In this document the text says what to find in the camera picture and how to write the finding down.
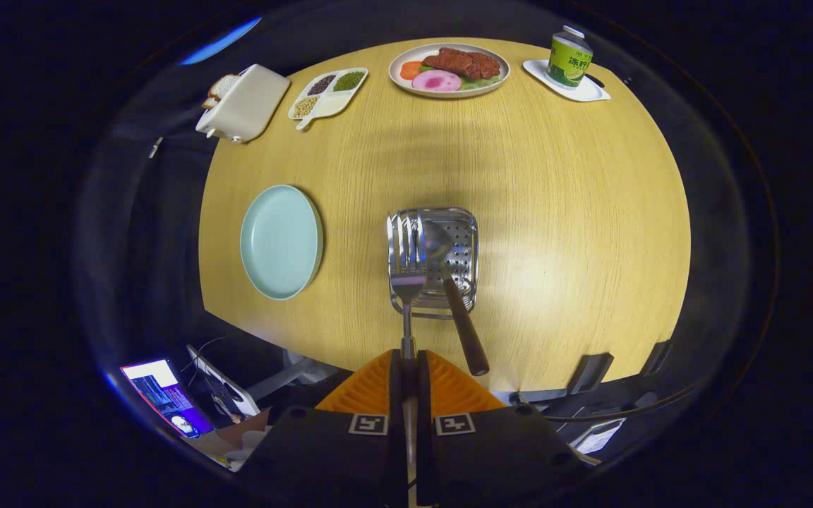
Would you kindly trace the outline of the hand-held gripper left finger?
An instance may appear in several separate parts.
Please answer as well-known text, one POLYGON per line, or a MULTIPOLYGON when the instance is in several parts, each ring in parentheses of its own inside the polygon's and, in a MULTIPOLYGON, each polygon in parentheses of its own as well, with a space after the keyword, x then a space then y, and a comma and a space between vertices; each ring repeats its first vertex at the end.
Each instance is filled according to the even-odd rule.
POLYGON ((315 407, 279 412, 236 473, 260 507, 404 507, 407 444, 398 350, 354 372, 315 407))

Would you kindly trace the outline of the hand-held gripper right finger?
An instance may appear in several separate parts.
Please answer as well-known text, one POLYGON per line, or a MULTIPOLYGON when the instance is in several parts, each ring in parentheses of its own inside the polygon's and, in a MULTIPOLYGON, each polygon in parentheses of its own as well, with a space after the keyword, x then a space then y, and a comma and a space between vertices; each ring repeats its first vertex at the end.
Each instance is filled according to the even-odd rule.
POLYGON ((546 507, 587 479, 587 465, 538 409, 507 406, 432 351, 417 357, 417 502, 546 507))

